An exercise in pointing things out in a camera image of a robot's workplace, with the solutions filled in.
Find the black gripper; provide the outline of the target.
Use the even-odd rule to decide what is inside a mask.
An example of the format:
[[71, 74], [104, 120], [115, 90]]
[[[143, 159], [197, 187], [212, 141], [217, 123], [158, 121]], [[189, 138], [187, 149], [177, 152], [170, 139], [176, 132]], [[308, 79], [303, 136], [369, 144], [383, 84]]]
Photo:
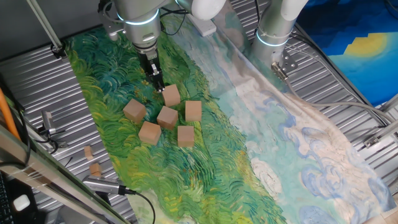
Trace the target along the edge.
[[153, 84], [155, 90], [161, 93], [165, 90], [162, 70], [159, 68], [159, 55], [157, 49], [138, 52], [139, 61], [145, 71], [146, 81]]

